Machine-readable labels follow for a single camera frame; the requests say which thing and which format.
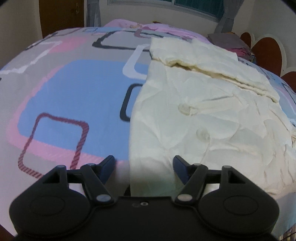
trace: gray curtain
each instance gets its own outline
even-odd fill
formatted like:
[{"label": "gray curtain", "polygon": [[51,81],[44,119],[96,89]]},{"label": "gray curtain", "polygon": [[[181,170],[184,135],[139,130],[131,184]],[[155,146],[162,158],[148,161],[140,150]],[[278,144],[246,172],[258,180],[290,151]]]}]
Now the gray curtain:
[{"label": "gray curtain", "polygon": [[86,26],[87,27],[100,27],[101,16],[99,0],[87,0],[86,11]]},{"label": "gray curtain", "polygon": [[224,14],[218,23],[214,33],[227,33],[232,31],[234,18],[237,15],[244,0],[224,0]]}]

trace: maroon square outline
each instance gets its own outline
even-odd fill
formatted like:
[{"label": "maroon square outline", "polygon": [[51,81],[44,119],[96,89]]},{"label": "maroon square outline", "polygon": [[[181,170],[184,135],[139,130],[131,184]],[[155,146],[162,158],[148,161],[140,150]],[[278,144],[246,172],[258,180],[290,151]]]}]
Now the maroon square outline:
[{"label": "maroon square outline", "polygon": [[25,146],[24,146],[24,149],[22,150],[21,154],[20,154],[20,157],[18,159],[18,162],[17,162],[17,165],[19,167],[19,169],[27,174],[29,174],[30,176],[32,177],[35,177],[35,178],[41,178],[43,176],[43,174],[35,171],[35,170],[32,170],[28,167],[26,167],[23,163],[23,159],[24,159],[24,155],[30,145],[30,143],[32,142],[33,140],[33,137],[34,137],[34,134],[35,134],[35,131],[36,131],[36,128],[38,126],[38,123],[39,121],[41,120],[41,118],[44,118],[44,117],[47,117],[49,119],[52,119],[54,121],[59,121],[59,122],[64,122],[64,123],[69,123],[69,124],[73,124],[73,125],[77,125],[77,126],[80,126],[82,128],[82,134],[81,134],[81,138],[77,144],[77,147],[76,147],[76,151],[75,151],[75,155],[73,157],[73,160],[71,162],[71,165],[70,165],[70,169],[76,169],[77,167],[77,164],[79,162],[79,158],[80,158],[80,153],[81,153],[81,149],[85,143],[85,140],[86,140],[86,137],[87,137],[87,134],[89,132],[89,125],[84,122],[84,121],[78,121],[78,120],[72,120],[72,119],[68,119],[68,118],[63,118],[63,117],[57,117],[57,116],[53,116],[51,114],[48,114],[48,113],[41,113],[40,115],[37,116],[36,118],[36,121],[35,121],[35,125],[33,127],[33,130],[31,132],[31,135],[30,137],[28,138]]}]

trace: brown scalloped headboard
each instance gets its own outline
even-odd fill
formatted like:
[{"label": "brown scalloped headboard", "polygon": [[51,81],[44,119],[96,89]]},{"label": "brown scalloped headboard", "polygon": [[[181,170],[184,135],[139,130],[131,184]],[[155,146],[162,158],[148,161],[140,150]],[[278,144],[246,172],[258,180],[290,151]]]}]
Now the brown scalloped headboard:
[{"label": "brown scalloped headboard", "polygon": [[281,77],[296,92],[296,71],[286,73]]},{"label": "brown scalloped headboard", "polygon": [[256,56],[257,65],[280,76],[296,91],[296,67],[287,68],[287,57],[281,41],[273,35],[267,34],[257,41],[252,33],[241,35]]},{"label": "brown scalloped headboard", "polygon": [[242,41],[246,43],[246,45],[249,46],[249,48],[251,48],[252,39],[251,39],[251,35],[248,32],[243,33],[240,38]]},{"label": "brown scalloped headboard", "polygon": [[257,65],[281,76],[282,55],[277,41],[271,37],[260,39],[253,47]]}]

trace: white wall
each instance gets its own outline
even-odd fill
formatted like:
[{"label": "white wall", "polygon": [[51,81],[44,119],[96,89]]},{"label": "white wall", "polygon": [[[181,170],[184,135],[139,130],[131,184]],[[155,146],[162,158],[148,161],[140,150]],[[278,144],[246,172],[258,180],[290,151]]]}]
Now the white wall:
[{"label": "white wall", "polygon": [[38,18],[36,0],[9,0],[0,7],[0,69],[39,39]]},{"label": "white wall", "polygon": [[248,31],[259,38],[273,34],[282,42],[287,67],[296,66],[296,14],[280,0],[256,0]]},{"label": "white wall", "polygon": [[[252,15],[254,0],[245,0],[235,20],[233,31],[241,35],[247,29]],[[137,5],[107,5],[107,0],[100,0],[102,26],[116,18],[123,18],[138,23],[158,21],[177,28],[187,29],[203,36],[213,33],[217,23],[197,15],[192,15],[161,7]]]},{"label": "white wall", "polygon": [[42,39],[42,30],[40,23],[40,14],[39,14],[39,0],[31,0],[34,2],[34,18],[35,18],[35,26],[37,28],[37,38]]}]

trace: wrinkled white fabric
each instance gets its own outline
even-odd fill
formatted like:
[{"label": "wrinkled white fabric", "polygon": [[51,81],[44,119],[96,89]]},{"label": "wrinkled white fabric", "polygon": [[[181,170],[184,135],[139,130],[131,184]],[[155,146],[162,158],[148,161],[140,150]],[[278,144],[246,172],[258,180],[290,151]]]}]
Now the wrinkled white fabric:
[{"label": "wrinkled white fabric", "polygon": [[176,195],[175,155],[209,169],[233,166],[275,198],[296,190],[295,130],[265,76],[198,41],[152,39],[150,51],[131,115],[133,196]]}]

